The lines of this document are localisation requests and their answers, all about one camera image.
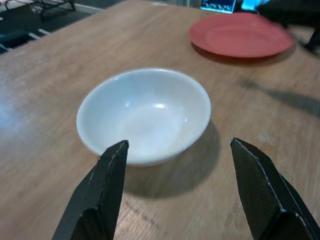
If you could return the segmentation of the blue box with white print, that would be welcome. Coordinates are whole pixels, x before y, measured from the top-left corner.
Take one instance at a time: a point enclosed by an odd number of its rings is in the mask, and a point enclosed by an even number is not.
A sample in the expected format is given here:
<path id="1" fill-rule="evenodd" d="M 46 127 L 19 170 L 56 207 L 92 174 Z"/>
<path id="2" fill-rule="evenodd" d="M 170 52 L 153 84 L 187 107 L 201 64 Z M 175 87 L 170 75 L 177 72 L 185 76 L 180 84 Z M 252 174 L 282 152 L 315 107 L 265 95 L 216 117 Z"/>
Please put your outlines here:
<path id="1" fill-rule="evenodd" d="M 200 9 L 218 13 L 232 14 L 237 0 L 201 0 Z"/>

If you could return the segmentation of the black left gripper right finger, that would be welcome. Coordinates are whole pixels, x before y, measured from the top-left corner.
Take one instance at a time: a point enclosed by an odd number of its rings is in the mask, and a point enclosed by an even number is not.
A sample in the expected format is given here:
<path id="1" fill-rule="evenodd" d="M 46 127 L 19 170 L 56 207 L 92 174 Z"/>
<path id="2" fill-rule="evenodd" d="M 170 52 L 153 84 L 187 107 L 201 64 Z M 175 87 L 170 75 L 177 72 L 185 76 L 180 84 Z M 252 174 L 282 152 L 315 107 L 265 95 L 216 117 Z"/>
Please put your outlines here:
<path id="1" fill-rule="evenodd" d="M 272 160 L 236 137 L 230 147 L 238 194 L 253 240 L 320 240 L 320 226 Z"/>

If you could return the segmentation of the white ceramic bowl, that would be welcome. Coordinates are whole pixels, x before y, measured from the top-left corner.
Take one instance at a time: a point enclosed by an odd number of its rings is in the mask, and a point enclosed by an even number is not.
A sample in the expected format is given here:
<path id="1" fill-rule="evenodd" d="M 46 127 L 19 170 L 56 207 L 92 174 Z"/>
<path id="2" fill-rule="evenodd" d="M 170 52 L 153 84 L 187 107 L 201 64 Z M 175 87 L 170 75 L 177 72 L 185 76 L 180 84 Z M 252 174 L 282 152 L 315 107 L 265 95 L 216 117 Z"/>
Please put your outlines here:
<path id="1" fill-rule="evenodd" d="M 211 114 L 210 97 L 198 81 L 149 67 L 117 74 L 91 90 L 77 111 L 76 130 L 98 156 L 126 140 L 128 165 L 154 166 L 196 143 Z"/>

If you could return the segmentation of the black metal rack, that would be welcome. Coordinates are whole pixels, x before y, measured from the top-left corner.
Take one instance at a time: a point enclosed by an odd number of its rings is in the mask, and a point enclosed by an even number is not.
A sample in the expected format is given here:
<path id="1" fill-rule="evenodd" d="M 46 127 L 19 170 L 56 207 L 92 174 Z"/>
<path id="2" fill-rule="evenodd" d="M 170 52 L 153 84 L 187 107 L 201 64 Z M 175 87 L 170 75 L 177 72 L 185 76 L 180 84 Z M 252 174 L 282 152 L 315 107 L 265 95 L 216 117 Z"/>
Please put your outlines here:
<path id="1" fill-rule="evenodd" d="M 75 1 L 74 0 L 33 0 L 34 3 L 40 4 L 42 10 L 39 15 L 40 18 L 45 20 L 45 13 L 55 8 L 64 7 L 65 5 L 70 5 L 73 12 L 76 11 Z"/>

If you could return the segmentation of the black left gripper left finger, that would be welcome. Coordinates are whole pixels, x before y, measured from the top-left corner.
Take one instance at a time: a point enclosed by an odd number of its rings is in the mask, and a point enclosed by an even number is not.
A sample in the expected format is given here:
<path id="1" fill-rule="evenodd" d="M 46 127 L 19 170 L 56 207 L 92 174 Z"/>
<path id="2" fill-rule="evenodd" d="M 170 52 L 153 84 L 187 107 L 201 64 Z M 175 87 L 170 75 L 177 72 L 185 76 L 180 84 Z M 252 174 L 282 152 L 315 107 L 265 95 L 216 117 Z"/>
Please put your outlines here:
<path id="1" fill-rule="evenodd" d="M 105 150 L 75 188 L 51 240 L 113 240 L 124 191 L 128 140 Z"/>

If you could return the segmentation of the red round plate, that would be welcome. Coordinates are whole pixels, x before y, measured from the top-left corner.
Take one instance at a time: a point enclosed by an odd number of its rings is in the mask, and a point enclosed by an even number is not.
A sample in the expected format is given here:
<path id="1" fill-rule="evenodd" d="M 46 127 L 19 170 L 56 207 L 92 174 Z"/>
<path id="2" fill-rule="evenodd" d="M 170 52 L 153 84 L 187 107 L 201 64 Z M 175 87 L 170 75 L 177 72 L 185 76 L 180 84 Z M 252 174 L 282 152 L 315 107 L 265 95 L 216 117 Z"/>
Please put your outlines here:
<path id="1" fill-rule="evenodd" d="M 280 24 L 252 13 L 217 14 L 195 22 L 191 42 L 207 52 L 233 58 L 263 58 L 281 54 L 294 40 Z"/>

